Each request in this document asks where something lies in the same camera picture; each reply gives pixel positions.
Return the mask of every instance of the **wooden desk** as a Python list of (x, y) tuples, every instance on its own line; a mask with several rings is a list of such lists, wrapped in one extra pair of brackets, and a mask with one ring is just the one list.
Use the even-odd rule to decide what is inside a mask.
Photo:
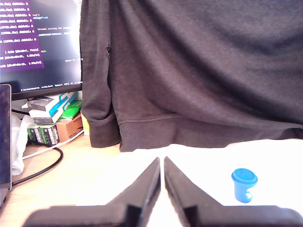
[[(45, 147), (28, 146), (24, 156)], [(0, 211), (1, 227), (20, 227), (35, 210), (54, 205), (75, 205), (86, 188), (116, 155), (119, 145), (92, 148), (88, 136), (61, 147), (63, 160), (56, 167), (30, 181), (12, 188)], [(13, 181), (36, 173), (55, 162), (60, 156), (56, 150), (24, 160), (25, 168)]]

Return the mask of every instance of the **hoodie cuff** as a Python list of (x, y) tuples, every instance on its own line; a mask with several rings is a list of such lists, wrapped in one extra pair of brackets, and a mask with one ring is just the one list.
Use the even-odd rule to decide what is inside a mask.
[(121, 142), (120, 129), (114, 113), (103, 120), (89, 122), (90, 144), (93, 148), (106, 148)]

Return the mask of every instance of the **blue cup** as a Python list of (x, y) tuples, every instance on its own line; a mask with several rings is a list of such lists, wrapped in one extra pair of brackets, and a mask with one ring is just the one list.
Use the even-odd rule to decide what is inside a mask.
[(257, 176), (248, 169), (239, 168), (232, 173), (235, 185), (235, 197), (238, 201), (248, 203), (252, 200), (253, 187), (257, 184)]

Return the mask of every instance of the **blue lid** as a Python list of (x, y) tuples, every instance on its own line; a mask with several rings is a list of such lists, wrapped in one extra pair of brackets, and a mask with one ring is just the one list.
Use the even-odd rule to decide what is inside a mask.
[(257, 183), (257, 176), (250, 170), (239, 168), (232, 173), (232, 179), (238, 183), (253, 184)]

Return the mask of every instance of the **monitor screen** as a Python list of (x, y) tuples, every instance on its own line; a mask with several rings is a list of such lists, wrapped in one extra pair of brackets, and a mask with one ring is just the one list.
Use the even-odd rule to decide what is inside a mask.
[(81, 0), (1, 0), (0, 80), (12, 99), (81, 89)]

